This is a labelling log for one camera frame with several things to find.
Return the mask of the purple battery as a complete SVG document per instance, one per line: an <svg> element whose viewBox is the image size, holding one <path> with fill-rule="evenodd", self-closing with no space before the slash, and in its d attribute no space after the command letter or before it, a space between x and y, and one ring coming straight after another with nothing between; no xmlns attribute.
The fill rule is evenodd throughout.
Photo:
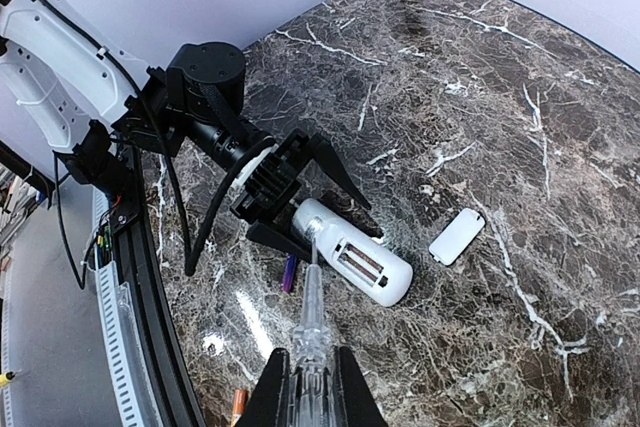
<svg viewBox="0 0 640 427"><path fill-rule="evenodd" d="M288 254L281 284L281 289L283 292L290 293L292 291L297 265L298 258L294 254Z"/></svg>

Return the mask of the white battery cover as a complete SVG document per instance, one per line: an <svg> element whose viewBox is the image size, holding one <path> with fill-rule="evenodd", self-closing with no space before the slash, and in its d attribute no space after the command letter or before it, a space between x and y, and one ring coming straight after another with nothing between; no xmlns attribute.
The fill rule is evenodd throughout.
<svg viewBox="0 0 640 427"><path fill-rule="evenodd" d="M452 265L485 227L484 217L464 208L429 245L429 253L444 266Z"/></svg>

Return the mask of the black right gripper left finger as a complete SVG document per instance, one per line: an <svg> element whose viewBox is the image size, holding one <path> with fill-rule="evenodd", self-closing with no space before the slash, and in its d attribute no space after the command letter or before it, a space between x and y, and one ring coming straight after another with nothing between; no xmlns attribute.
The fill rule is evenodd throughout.
<svg viewBox="0 0 640 427"><path fill-rule="evenodd" d="M287 424L290 354L272 351L236 427L280 427Z"/></svg>

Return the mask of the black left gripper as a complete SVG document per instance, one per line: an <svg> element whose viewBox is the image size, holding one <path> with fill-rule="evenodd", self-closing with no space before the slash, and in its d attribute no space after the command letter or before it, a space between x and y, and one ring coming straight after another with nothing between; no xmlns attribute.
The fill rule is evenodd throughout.
<svg viewBox="0 0 640 427"><path fill-rule="evenodd" d="M297 178L312 159L360 206L367 210L371 208L331 143L322 135L309 136L294 129L282 144L260 161L244 183L244 192L231 206L236 217L251 224L246 234L249 240L284 254L311 255L308 245L269 222L296 194L301 186Z"/></svg>

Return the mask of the orange battery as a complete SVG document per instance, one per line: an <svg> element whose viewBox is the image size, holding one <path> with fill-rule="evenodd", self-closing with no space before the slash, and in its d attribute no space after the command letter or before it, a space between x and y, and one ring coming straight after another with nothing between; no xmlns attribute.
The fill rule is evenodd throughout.
<svg viewBox="0 0 640 427"><path fill-rule="evenodd" d="M245 389L236 389L234 392L233 408L230 420L230 426L235 427L243 416L246 405L248 403L249 391Z"/></svg>

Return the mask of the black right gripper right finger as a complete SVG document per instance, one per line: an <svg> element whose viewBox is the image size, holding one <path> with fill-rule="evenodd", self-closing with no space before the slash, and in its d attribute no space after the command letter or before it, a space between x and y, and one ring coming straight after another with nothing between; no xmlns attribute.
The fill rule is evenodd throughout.
<svg viewBox="0 0 640 427"><path fill-rule="evenodd" d="M388 426L349 347L334 348L332 390L338 426Z"/></svg>

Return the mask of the white remote control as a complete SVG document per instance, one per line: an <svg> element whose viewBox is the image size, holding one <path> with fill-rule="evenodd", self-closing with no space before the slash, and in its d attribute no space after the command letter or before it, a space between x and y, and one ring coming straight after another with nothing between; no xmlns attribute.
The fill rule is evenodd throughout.
<svg viewBox="0 0 640 427"><path fill-rule="evenodd" d="M351 284L383 307L408 292L413 268L405 260L314 199L303 201L292 231Z"/></svg>

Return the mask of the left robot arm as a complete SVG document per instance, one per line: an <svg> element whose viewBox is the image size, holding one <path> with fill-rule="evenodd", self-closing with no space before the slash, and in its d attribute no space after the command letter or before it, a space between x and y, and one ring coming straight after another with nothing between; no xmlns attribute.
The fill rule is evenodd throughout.
<svg viewBox="0 0 640 427"><path fill-rule="evenodd" d="M249 238L302 258L309 251L276 224L310 162L358 203L365 198L331 143L292 131L278 141L243 113L246 61L225 42L183 45L166 68L117 48L65 0L1 0L1 73L45 135L57 165L113 201L124 198L131 167L114 143L171 161L192 141L224 170L196 234L184 237L192 275L222 201L241 188L232 212Z"/></svg>

